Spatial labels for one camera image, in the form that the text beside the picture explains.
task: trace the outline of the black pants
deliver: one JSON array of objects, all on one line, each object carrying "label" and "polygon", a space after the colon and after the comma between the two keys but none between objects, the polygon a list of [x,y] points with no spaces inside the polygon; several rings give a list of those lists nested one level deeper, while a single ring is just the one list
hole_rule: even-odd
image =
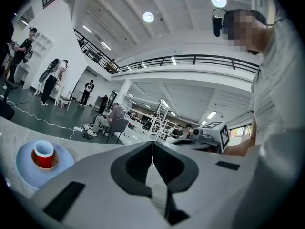
[{"label": "black pants", "polygon": [[84,105],[86,106],[89,95],[90,95],[90,92],[84,90],[84,93],[82,94],[82,97],[81,97],[80,104],[84,103]]},{"label": "black pants", "polygon": [[46,80],[46,83],[44,85],[43,93],[41,100],[45,104],[48,97],[50,96],[55,84],[56,84],[57,79],[53,76],[50,75],[49,78]]},{"label": "black pants", "polygon": [[14,84],[15,84],[14,75],[15,75],[17,66],[18,66],[18,64],[20,64],[21,61],[22,61],[22,59],[13,58],[13,62],[10,66],[10,76],[8,77],[8,80]]},{"label": "black pants", "polygon": [[99,114],[103,114],[104,110],[106,108],[106,105],[105,104],[101,104],[101,107],[100,107],[100,110],[99,110]]}]

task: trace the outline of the red cup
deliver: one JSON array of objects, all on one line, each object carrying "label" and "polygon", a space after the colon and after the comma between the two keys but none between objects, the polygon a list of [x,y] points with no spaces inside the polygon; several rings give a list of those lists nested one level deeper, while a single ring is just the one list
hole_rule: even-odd
[{"label": "red cup", "polygon": [[54,147],[47,141],[38,141],[34,145],[35,154],[38,157],[39,165],[42,168],[51,168],[54,153]]}]

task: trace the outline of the blue plate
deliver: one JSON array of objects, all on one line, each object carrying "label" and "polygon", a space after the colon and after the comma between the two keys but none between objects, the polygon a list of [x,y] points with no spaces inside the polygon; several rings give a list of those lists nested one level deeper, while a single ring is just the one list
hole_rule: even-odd
[{"label": "blue plate", "polygon": [[24,144],[18,150],[16,156],[16,165],[19,175],[26,184],[36,190],[38,190],[42,185],[74,164],[74,160],[71,154],[65,148],[52,143],[54,150],[56,150],[59,158],[58,165],[51,171],[40,170],[33,163],[31,158],[31,152],[34,149],[35,143],[38,141],[40,140],[35,140]]}]

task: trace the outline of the white ceiling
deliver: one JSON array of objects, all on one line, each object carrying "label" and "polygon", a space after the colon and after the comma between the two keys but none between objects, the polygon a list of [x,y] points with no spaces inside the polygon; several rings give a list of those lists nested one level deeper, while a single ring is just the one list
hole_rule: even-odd
[{"label": "white ceiling", "polygon": [[[119,92],[123,81],[112,82],[114,90]],[[133,82],[126,98],[133,100],[137,105],[156,110],[160,99],[164,99],[170,106],[170,111],[184,120],[195,123],[208,121],[211,111],[217,115],[212,120],[230,122],[240,116],[252,116],[248,112],[251,93],[240,91],[213,89],[200,86],[199,82],[182,80],[139,80]]]},{"label": "white ceiling", "polygon": [[[228,0],[224,9],[250,7],[251,0]],[[104,52],[116,58],[159,35],[187,30],[212,31],[214,8],[211,0],[75,0],[72,20],[80,33],[102,49],[94,37],[99,35],[112,49]],[[154,15],[151,23],[142,18],[147,11]],[[93,33],[89,34],[83,25]]]}]

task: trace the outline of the round ceiling light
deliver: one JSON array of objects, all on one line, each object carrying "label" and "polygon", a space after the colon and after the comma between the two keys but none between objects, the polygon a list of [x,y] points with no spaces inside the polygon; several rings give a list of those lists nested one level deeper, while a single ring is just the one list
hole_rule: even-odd
[{"label": "round ceiling light", "polygon": [[218,8],[222,8],[227,4],[227,0],[211,0],[212,4],[214,4]]},{"label": "round ceiling light", "polygon": [[153,14],[150,12],[146,12],[143,15],[143,19],[148,23],[153,22]]}]

